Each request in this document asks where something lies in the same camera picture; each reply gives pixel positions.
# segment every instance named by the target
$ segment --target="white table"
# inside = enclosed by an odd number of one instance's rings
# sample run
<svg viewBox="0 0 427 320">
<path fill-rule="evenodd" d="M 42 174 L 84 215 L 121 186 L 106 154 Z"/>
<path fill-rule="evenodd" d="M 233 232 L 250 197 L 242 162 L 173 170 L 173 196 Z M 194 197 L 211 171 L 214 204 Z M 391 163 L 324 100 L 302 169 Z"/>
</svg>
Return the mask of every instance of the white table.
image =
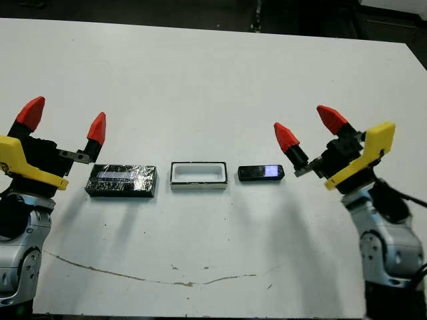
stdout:
<svg viewBox="0 0 427 320">
<path fill-rule="evenodd" d="M 0 43 L 3 134 L 43 95 L 36 136 L 77 150 L 105 111 L 98 163 L 159 172 L 154 199 L 91 199 L 91 166 L 73 166 L 36 312 L 361 317 L 358 236 L 340 195 L 314 174 L 297 180 L 274 137 L 282 122 L 319 155 L 332 137 L 320 103 L 360 130 L 395 121 L 377 173 L 427 198 L 427 73 L 403 44 L 14 19 L 0 19 Z M 229 186 L 172 192 L 171 161 L 226 161 Z M 280 184 L 237 181 L 239 165 L 269 163 L 284 165 Z M 427 246 L 427 212 L 410 207 Z"/>
</svg>

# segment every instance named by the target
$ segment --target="black phone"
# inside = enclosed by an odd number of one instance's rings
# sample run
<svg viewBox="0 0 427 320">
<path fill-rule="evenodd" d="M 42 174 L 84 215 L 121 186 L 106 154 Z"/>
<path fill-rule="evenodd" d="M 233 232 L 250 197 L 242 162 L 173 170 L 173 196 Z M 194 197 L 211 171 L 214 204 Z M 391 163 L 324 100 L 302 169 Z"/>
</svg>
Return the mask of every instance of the black phone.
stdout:
<svg viewBox="0 0 427 320">
<path fill-rule="evenodd" d="M 238 176 L 240 181 L 281 180 L 285 173 L 281 165 L 242 165 Z"/>
</svg>

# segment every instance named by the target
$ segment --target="red fingertip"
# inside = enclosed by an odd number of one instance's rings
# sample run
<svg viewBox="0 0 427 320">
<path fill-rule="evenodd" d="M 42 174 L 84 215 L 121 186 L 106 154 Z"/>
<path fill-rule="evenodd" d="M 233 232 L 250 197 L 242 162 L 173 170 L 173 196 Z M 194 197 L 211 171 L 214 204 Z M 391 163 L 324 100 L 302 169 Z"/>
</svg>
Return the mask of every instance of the red fingertip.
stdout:
<svg viewBox="0 0 427 320">
<path fill-rule="evenodd" d="M 322 119 L 325 127 L 331 131 L 333 135 L 342 128 L 343 125 L 348 123 L 346 118 L 344 118 L 338 111 L 333 108 L 325 107 L 324 105 L 319 105 L 317 107 L 320 119 Z"/>
<path fill-rule="evenodd" d="M 16 117 L 16 122 L 28 127 L 31 132 L 37 128 L 40 123 L 43 107 L 45 106 L 45 98 L 37 97 L 28 102 L 21 112 Z"/>
<path fill-rule="evenodd" d="M 280 145 L 280 149 L 283 152 L 286 152 L 293 145 L 298 145 L 300 142 L 294 134 L 287 128 L 281 125 L 280 123 L 274 123 L 274 132 L 276 133 L 276 139 Z"/>
<path fill-rule="evenodd" d="M 106 125 L 107 125 L 107 119 L 106 119 L 105 113 L 101 112 L 91 124 L 89 133 L 87 134 L 87 138 L 95 140 L 100 145 L 103 145 L 105 141 Z"/>
</svg>

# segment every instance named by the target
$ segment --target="black box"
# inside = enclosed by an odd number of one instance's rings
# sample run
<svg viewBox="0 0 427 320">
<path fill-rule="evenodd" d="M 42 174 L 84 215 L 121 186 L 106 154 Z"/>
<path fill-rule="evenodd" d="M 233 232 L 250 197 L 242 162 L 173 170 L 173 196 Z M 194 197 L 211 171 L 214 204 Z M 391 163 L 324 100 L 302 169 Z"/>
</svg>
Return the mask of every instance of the black box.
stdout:
<svg viewBox="0 0 427 320">
<path fill-rule="evenodd" d="M 152 165 L 94 165 L 87 181 L 91 197 L 154 197 L 157 171 Z"/>
</svg>

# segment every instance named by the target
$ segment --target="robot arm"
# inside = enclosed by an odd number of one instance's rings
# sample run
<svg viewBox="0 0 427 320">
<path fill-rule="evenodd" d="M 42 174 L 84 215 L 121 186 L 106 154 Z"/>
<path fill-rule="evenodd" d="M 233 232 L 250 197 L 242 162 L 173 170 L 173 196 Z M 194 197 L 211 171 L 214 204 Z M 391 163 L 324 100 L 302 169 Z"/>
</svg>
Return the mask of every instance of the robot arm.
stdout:
<svg viewBox="0 0 427 320">
<path fill-rule="evenodd" d="M 45 99 L 31 100 L 18 114 L 7 136 L 0 135 L 0 168 L 12 178 L 0 194 L 0 318 L 30 319 L 43 243 L 51 228 L 56 190 L 65 190 L 75 161 L 95 162 L 105 139 L 100 113 L 77 152 L 30 136 L 38 126 Z"/>
<path fill-rule="evenodd" d="M 327 179 L 329 190 L 336 188 L 344 195 L 342 203 L 360 237 L 367 318 L 425 319 L 421 270 L 426 266 L 422 265 L 422 244 L 411 229 L 405 195 L 377 178 L 373 170 L 391 150 L 394 124 L 361 133 L 336 110 L 317 109 L 324 125 L 338 138 L 311 162 L 289 129 L 279 123 L 274 129 L 297 177 L 314 171 Z"/>
</svg>

